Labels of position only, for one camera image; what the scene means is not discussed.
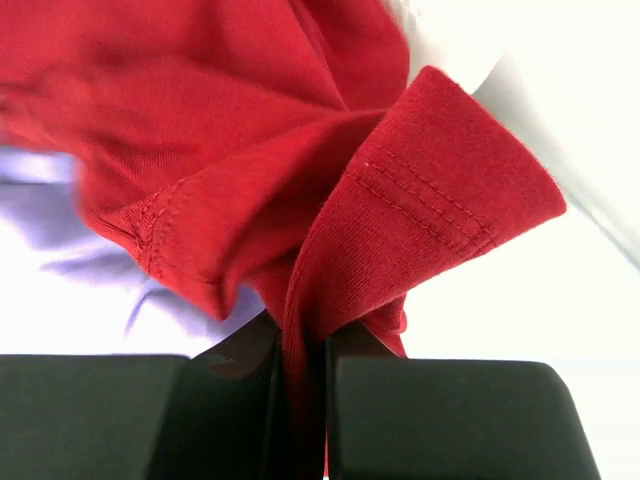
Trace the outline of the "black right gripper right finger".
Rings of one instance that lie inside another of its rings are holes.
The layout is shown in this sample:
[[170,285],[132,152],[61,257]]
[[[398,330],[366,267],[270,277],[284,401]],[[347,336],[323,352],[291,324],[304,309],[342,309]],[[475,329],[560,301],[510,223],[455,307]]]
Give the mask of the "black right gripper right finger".
[[325,342],[333,479],[599,477],[569,389],[540,362],[406,359],[361,324]]

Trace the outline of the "red t shirt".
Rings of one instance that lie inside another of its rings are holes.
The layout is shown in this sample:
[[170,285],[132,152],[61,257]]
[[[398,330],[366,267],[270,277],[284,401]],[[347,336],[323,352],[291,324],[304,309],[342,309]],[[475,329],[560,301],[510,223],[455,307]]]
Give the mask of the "red t shirt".
[[362,321],[395,352],[406,293],[565,212],[550,175],[445,73],[408,76],[378,1],[5,1],[1,138],[49,153],[92,230],[205,311],[253,287],[291,389]]

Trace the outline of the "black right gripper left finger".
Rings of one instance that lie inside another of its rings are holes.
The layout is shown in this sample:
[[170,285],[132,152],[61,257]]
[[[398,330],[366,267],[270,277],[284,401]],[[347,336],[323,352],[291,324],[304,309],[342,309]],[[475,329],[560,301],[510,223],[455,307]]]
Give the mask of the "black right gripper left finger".
[[1,359],[5,479],[286,479],[288,446],[267,314],[194,358]]

